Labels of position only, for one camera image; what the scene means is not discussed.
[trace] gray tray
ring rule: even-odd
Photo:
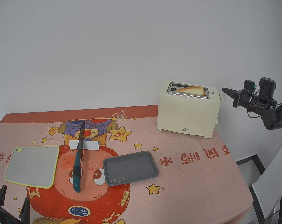
[[[105,180],[109,186],[141,181],[159,174],[148,151],[107,158],[103,161],[103,167]]]

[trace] cartoon character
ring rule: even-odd
[[[105,182],[103,172],[103,160],[118,156],[114,150],[105,146],[107,133],[118,129],[115,120],[85,121],[85,137],[99,140],[101,146],[99,151],[83,150],[81,192],[75,192],[72,169],[76,150],[70,150],[68,141],[77,140],[76,133],[83,121],[67,121],[59,127],[59,132],[64,133],[65,144],[60,146],[54,186],[50,189],[27,187],[32,208],[45,217],[36,219],[35,224],[113,223],[128,205],[130,184],[110,187]]]

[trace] knife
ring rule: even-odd
[[[85,132],[85,122],[81,124],[79,142],[75,157],[75,164],[73,166],[73,186],[76,192],[81,192],[81,161],[83,161],[83,140]]]

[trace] toaster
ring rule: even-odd
[[[203,87],[205,96],[177,92],[177,89],[197,86],[165,82],[161,88],[157,129],[211,138],[218,124],[218,112],[225,95],[214,87]]]

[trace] teal knife handle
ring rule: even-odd
[[[81,167],[79,151],[76,152],[74,166]],[[76,192],[81,192],[81,176],[74,175],[74,171],[73,171],[73,186]]]

